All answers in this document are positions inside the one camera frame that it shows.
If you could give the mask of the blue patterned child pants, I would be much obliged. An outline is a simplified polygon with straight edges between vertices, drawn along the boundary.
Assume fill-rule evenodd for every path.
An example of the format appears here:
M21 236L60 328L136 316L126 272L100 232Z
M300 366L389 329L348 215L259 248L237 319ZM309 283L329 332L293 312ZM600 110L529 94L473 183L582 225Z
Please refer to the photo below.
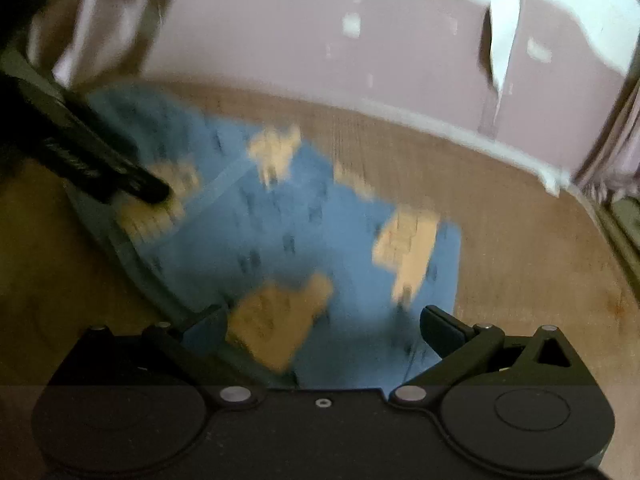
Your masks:
M290 180L267 188L242 154L254 125L204 116L143 86L104 88L89 102L145 162L190 155L203 171L204 191L188 201L186 218L154 240L127 236L114 210L90 197L75 200L79 218L168 318L187 329L223 304L229 328L242 295L263 281L297 286L321 272L333 284L326 312L280 372L227 341L203 360L224 360L273 387L383 390L437 362L419 321L426 304L454 306L461 243L454 224L438 228L424 283L403 309L390 296L393 274L371 259L392 206L335 183L330 162L311 146L294 157Z

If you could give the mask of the pink curtain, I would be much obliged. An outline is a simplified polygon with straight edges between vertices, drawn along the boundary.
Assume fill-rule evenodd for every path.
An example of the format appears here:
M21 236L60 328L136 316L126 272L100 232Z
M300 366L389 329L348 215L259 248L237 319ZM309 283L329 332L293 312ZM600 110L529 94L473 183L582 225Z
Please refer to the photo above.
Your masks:
M639 45L605 127L574 177L597 204L639 196Z

